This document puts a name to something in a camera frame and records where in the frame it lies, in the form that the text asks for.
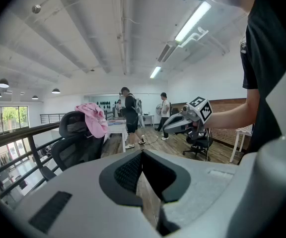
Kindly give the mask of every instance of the pink jacket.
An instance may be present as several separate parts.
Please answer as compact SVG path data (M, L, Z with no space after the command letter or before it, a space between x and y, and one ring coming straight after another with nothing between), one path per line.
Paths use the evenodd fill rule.
M105 119L104 112L95 103L86 103L74 108L76 111L85 114L85 123L91 134L96 138L101 138L108 132L108 122Z

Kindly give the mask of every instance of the window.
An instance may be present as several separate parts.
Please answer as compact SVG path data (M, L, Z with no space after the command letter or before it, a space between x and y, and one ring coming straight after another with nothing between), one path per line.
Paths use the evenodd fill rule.
M0 133L28 126L28 107L0 107Z

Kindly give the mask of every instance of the office chair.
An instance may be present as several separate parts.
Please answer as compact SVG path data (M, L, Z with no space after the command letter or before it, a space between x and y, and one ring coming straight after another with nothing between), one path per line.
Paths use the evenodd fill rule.
M62 171L101 158L104 137L95 138L84 118L84 113L72 111L65 114L60 121L59 134L64 139L53 145L51 154ZM49 168L42 169L46 180L56 176Z
M189 136L186 137L186 142L191 145L191 149L184 151L183 155L186 153L195 153L195 157L198 153L205 156L206 161L210 161L211 158L208 156L208 149L213 143L212 132L209 129L204 135L196 140L192 140Z

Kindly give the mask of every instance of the brick wall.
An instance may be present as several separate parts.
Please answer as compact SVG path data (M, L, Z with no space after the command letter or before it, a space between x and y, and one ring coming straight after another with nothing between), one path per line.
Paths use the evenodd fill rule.
M210 101L214 112L223 112L232 110L241 104L245 103L246 99L229 99L229 100L213 100ZM230 145L234 145L236 141L235 129L212 129L213 138L219 141L225 142ZM238 147L241 144L242 135L239 137ZM243 142L243 150L246 150L251 137L246 136Z

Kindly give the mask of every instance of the desk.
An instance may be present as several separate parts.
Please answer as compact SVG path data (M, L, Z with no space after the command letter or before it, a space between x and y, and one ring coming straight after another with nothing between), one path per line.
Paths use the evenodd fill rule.
M153 127L154 127L154 115L147 115L147 116L144 116L144 115L143 115L143 118L149 118L149 119L151 119L151 124L152 124Z
M237 131L236 142L234 143L232 155L231 155L231 158L230 158L230 160L229 160L230 163L233 161L234 154L236 153L236 150L237 150L239 135L240 135L240 134L243 135L243 136L242 136L242 140L241 140L241 144L240 144L240 148L239 148L239 152L241 152L242 146L243 146L244 137L245 137L245 136L250 136L250 137L252 136L252 134L251 134L252 125L246 126L246 127L243 127L243 128L239 128L239 129L236 129L236 131Z
M128 138L126 123L124 120L119 120L117 122L123 122L123 123L108 126L108 133L110 133L110 134L120 134L121 133L122 134L122 148L123 148L123 152L125 152L125 141Z

